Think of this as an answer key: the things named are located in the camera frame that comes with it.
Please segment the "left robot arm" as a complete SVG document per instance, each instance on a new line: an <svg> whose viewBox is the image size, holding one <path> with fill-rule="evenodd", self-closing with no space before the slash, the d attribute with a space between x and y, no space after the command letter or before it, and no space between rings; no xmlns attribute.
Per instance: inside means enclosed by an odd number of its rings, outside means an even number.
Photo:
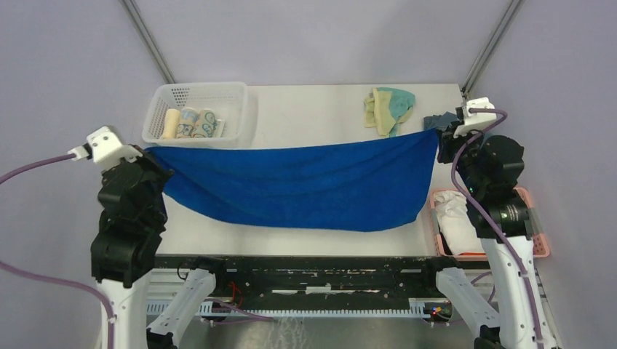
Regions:
<svg viewBox="0 0 617 349"><path fill-rule="evenodd" d="M173 172L135 145L105 151L95 160L104 168L97 195L103 211L90 252L97 290L108 301L103 345L179 348L202 302L210 294L218 296L227 290L225 263L215 257L196 258L180 291L148 324L148 287L167 222L162 192Z"/></svg>

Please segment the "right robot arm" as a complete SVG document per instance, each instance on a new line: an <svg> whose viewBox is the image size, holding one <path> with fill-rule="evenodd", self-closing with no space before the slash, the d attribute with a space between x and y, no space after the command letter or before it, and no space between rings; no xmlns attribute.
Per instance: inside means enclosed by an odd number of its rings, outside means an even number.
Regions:
<svg viewBox="0 0 617 349"><path fill-rule="evenodd" d="M439 130L437 160L451 164L451 180L466 197L467 217L487 257L498 306L494 308L452 258L420 277L430 297L444 294L474 336L473 348L558 348L544 312L533 254L529 206L516 190L524 148L479 130L455 136Z"/></svg>

